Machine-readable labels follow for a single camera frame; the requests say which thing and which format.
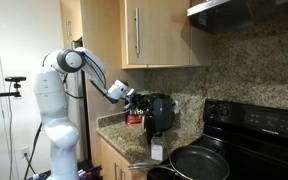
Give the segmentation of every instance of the granite countertop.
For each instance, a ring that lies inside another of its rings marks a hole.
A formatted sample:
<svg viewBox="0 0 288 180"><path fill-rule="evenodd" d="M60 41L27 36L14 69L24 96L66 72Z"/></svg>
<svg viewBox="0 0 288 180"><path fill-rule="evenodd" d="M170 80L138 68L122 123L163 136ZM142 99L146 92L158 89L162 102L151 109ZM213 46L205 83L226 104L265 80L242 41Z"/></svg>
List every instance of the granite countertop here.
<svg viewBox="0 0 288 180"><path fill-rule="evenodd" d="M161 162L151 159L150 146L146 142L146 133L142 129L142 124L125 124L124 113L99 118L97 132L132 164ZM163 159L166 159L175 148L188 145L201 134L202 131L188 132L174 121L173 127L163 133L165 138Z"/></svg>

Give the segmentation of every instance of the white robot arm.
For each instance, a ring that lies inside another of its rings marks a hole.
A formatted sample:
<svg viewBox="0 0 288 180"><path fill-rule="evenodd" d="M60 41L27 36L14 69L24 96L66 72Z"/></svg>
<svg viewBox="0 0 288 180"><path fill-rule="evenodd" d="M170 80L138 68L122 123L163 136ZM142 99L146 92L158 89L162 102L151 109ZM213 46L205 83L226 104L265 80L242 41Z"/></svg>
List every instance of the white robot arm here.
<svg viewBox="0 0 288 180"><path fill-rule="evenodd" d="M45 133L51 141L52 176L49 179L78 180L75 149L79 131L68 118L67 99L59 73L74 73L82 69L111 103L117 103L134 90L119 80L106 90L103 62L83 47L54 51L47 55L44 62L34 82L34 93Z"/></svg>

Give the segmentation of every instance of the kitchen cabinet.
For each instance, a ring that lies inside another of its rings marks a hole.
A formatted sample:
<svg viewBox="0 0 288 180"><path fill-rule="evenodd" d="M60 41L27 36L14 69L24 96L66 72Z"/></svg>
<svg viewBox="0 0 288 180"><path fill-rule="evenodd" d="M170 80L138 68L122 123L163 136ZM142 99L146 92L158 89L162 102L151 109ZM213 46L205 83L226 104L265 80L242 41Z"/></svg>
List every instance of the kitchen cabinet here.
<svg viewBox="0 0 288 180"><path fill-rule="evenodd" d="M128 170L129 162L101 138L102 175L104 180L145 180L141 170Z"/></svg>
<svg viewBox="0 0 288 180"><path fill-rule="evenodd" d="M190 0L120 0L122 68L209 65L209 50L195 56L192 49L190 6ZM210 35L194 38L210 49Z"/></svg>
<svg viewBox="0 0 288 180"><path fill-rule="evenodd" d="M60 0L64 45L82 37L80 0Z"/></svg>

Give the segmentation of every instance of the electric stove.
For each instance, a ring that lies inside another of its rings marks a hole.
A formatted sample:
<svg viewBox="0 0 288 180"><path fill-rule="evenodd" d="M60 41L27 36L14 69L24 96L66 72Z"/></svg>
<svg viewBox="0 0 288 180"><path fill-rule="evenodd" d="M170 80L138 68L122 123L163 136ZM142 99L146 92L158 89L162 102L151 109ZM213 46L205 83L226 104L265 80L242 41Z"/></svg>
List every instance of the electric stove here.
<svg viewBox="0 0 288 180"><path fill-rule="evenodd" d="M288 110L206 99L203 121L203 135L190 145L224 157L230 166L228 180L288 180ZM153 168L147 179L179 178Z"/></svg>

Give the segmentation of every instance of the black frying pan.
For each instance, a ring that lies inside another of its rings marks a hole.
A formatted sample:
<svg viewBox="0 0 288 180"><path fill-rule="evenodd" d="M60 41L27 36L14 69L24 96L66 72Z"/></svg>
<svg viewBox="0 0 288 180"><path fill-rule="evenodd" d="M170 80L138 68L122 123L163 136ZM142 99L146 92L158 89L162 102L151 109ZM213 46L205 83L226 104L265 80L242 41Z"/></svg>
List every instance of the black frying pan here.
<svg viewBox="0 0 288 180"><path fill-rule="evenodd" d="M224 180L230 173L230 167L222 156L200 146L176 148L171 153L169 160L170 165L138 163L130 165L129 169L165 168L175 172L180 178L189 180Z"/></svg>

